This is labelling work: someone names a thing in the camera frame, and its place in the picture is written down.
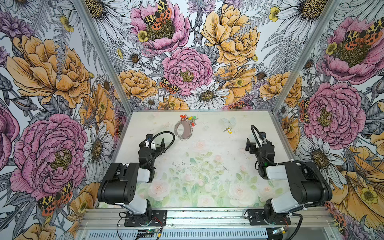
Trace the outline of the silver metal keyring plate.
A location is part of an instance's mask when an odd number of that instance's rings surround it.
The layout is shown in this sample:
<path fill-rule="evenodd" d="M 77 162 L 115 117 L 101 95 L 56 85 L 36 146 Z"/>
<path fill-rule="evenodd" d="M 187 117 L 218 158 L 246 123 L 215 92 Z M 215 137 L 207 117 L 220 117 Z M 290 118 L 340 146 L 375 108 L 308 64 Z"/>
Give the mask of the silver metal keyring plate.
<path fill-rule="evenodd" d="M 179 121 L 174 127 L 174 134 L 182 141 L 191 138 L 193 127 L 189 121 Z"/>

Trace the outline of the coloured tagged keys bunch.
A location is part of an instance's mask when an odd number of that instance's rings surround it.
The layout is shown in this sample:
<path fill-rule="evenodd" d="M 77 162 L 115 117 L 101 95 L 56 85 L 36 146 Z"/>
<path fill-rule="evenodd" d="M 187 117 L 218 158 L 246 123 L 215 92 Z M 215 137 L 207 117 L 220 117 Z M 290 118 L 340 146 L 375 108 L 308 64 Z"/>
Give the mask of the coloured tagged keys bunch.
<path fill-rule="evenodd" d="M 180 115 L 180 118 L 181 118 L 181 122 L 186 122 L 191 127 L 195 127 L 197 125 L 196 120 L 198 120 L 198 118 L 196 116 L 189 117 L 186 114 L 184 114 L 184 115 Z"/>

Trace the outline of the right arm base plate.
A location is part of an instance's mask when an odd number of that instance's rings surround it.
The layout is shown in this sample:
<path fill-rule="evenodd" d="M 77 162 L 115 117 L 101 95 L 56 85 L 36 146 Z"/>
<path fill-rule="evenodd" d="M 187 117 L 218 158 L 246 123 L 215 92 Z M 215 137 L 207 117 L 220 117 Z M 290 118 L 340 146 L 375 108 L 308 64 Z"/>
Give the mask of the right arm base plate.
<path fill-rule="evenodd" d="M 290 217 L 284 214 L 268 214 L 262 209 L 248 209 L 243 218 L 248 220 L 251 226 L 275 226 L 291 224 Z"/>

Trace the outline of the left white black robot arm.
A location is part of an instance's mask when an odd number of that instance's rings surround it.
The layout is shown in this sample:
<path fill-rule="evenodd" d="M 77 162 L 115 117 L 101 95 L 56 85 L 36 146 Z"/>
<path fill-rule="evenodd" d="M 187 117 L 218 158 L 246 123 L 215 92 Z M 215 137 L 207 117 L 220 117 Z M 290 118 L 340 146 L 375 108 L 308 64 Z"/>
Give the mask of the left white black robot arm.
<path fill-rule="evenodd" d="M 99 186 L 98 201 L 127 210 L 126 224 L 129 227 L 164 225 L 167 212 L 153 211 L 150 201 L 136 193 L 138 184 L 154 180 L 155 160 L 167 149 L 164 140 L 160 144 L 154 142 L 160 135 L 146 135 L 146 139 L 139 144 L 137 163 L 110 164 Z"/>

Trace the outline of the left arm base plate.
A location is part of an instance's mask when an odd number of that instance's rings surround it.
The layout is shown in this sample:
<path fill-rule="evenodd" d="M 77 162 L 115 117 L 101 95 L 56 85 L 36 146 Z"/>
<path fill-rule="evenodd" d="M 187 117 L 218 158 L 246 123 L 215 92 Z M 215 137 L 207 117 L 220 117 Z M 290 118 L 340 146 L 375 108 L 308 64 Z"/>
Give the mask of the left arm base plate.
<path fill-rule="evenodd" d="M 125 219 L 125 227 L 164 227 L 167 222 L 166 210 L 152 210 L 143 215 L 128 216 Z"/>

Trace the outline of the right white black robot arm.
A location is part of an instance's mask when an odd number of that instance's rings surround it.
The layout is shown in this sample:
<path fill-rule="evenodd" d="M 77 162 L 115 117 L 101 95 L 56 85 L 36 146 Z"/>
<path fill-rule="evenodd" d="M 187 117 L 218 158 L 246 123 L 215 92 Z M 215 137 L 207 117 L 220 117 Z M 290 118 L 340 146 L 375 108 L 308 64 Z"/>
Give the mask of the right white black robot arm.
<path fill-rule="evenodd" d="M 247 139 L 245 150 L 257 158 L 255 169 L 262 179 L 286 180 L 289 187 L 282 195 L 266 200 L 262 210 L 250 210 L 251 224 L 261 221 L 266 225 L 290 223 L 293 213 L 320 207 L 331 200 L 330 184 L 314 163 L 294 160 L 276 163 L 275 146 L 265 136 L 259 133 L 255 142 Z"/>

